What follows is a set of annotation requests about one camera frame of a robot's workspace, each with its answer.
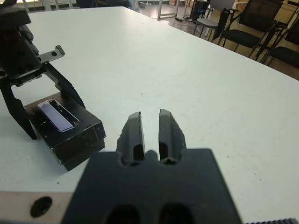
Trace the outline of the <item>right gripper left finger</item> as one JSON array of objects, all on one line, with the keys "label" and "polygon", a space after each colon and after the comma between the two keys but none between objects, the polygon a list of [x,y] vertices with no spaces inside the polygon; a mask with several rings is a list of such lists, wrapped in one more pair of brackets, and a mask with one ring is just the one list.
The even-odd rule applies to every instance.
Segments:
[{"label": "right gripper left finger", "polygon": [[121,154],[123,165],[137,164],[144,159],[144,135],[140,112],[129,115],[117,140],[116,151]]}]

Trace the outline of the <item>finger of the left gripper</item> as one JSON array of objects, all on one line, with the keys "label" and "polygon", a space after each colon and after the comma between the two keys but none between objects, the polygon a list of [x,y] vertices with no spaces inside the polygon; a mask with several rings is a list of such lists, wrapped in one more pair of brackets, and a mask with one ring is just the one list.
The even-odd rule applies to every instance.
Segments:
[{"label": "finger of the left gripper", "polygon": [[55,83],[55,87],[85,108],[85,105],[73,85],[50,63],[45,64],[45,74]]},{"label": "finger of the left gripper", "polygon": [[0,90],[11,116],[31,139],[36,140],[37,136],[32,128],[28,115],[23,107],[22,102],[14,97],[11,84],[0,83]]}]

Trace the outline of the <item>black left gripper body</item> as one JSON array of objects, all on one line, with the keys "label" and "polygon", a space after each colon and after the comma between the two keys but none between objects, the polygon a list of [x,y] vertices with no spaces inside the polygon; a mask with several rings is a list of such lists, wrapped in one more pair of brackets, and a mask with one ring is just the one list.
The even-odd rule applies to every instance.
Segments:
[{"label": "black left gripper body", "polygon": [[60,45],[40,54],[33,44],[29,28],[13,28],[0,32],[0,80],[17,86],[38,78],[44,66],[65,55]]}]

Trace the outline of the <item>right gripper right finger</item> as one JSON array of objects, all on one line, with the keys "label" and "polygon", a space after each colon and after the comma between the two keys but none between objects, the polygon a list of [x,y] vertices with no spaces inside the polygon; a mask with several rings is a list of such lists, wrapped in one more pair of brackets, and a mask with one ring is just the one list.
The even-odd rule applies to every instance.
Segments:
[{"label": "right gripper right finger", "polygon": [[186,150],[185,135],[172,113],[166,109],[159,112],[159,155],[162,163],[178,163]]}]

